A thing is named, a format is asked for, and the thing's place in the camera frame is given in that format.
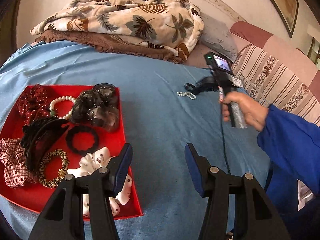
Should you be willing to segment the person's right hand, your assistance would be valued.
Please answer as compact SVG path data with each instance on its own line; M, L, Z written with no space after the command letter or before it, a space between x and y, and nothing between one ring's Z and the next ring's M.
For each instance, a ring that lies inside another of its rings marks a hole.
M268 115L268 108L260 105L244 93L230 92L224 97L222 102L222 116L224 121L230 120L231 114L228 110L228 104L232 102L239 105L246 124L254 127L258 132L263 130Z

